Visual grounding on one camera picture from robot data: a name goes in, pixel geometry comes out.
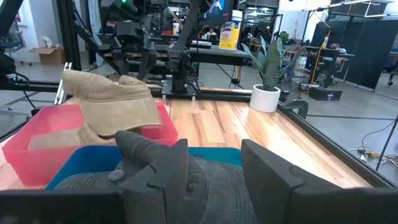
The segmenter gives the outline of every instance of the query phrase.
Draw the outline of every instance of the metal pole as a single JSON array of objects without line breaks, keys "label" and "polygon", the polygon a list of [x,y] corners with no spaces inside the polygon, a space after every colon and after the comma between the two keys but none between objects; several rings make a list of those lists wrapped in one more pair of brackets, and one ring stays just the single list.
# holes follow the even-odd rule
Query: metal pole
[{"label": "metal pole", "polygon": [[282,19],[284,19],[284,15],[283,14],[279,14],[277,16],[280,16],[279,28],[278,28],[278,35],[279,35],[280,34],[280,26],[282,25]]},{"label": "metal pole", "polygon": [[390,135],[388,135],[388,138],[387,138],[387,141],[386,141],[386,143],[384,145],[384,148],[381,151],[381,154],[380,154],[380,157],[379,157],[379,161],[377,162],[376,171],[379,171],[380,163],[383,160],[384,153],[386,152],[388,143],[390,142],[391,136],[394,133],[394,130],[395,130],[396,126],[397,126],[397,123],[398,123],[398,115],[397,115],[396,120],[394,121],[394,125],[393,125],[393,127],[391,129]]},{"label": "metal pole", "polygon": [[305,21],[304,32],[303,32],[303,37],[301,38],[301,43],[304,42],[305,31],[307,30],[308,20],[310,20],[310,14],[311,14],[311,11],[309,11],[308,14],[307,14],[307,20]]},{"label": "metal pole", "polygon": [[81,70],[79,45],[77,34],[73,28],[72,0],[57,0],[57,9],[60,21],[63,49],[66,62],[71,62],[74,70]]}]

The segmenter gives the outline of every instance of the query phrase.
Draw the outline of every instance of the cleaning product bottle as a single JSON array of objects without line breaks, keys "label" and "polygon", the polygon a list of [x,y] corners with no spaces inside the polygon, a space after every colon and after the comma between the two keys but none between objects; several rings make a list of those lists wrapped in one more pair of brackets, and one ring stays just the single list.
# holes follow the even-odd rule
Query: cleaning product bottle
[{"label": "cleaning product bottle", "polygon": [[222,50],[236,50],[241,28],[242,11],[232,11],[232,21],[225,22],[221,27],[220,45]]},{"label": "cleaning product bottle", "polygon": [[180,24],[178,22],[173,22],[173,35],[180,34]]}]

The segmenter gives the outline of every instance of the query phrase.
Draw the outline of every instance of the glass panel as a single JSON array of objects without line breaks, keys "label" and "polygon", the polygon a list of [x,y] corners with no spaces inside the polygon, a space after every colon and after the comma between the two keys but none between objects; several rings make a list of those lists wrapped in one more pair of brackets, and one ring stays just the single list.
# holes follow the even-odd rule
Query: glass panel
[{"label": "glass panel", "polygon": [[274,11],[275,9],[266,7],[248,7],[244,12],[243,42],[253,39],[258,42],[260,35],[269,42],[275,21]]}]

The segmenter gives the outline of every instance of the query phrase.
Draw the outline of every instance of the wooden tabletop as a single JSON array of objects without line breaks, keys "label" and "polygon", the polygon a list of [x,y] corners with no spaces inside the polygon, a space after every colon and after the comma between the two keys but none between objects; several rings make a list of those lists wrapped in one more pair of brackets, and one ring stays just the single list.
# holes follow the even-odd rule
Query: wooden tabletop
[{"label": "wooden tabletop", "polygon": [[[76,104],[78,99],[72,98],[66,103]],[[179,138],[187,138],[189,146],[240,148],[242,139],[252,139],[289,162],[340,187],[370,187],[279,111],[261,113],[250,109],[247,103],[225,101],[167,100],[165,105]],[[23,186],[1,153],[0,189],[43,187]]]}]

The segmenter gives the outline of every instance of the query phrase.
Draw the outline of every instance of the cardboard box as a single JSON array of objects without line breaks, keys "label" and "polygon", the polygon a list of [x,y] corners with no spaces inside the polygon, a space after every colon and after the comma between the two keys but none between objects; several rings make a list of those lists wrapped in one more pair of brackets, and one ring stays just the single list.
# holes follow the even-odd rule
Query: cardboard box
[{"label": "cardboard box", "polygon": [[37,53],[40,57],[40,62],[47,65],[63,65],[65,63],[65,57],[63,55],[63,49],[56,49],[55,47],[46,48],[33,48],[29,51],[30,53]]}]

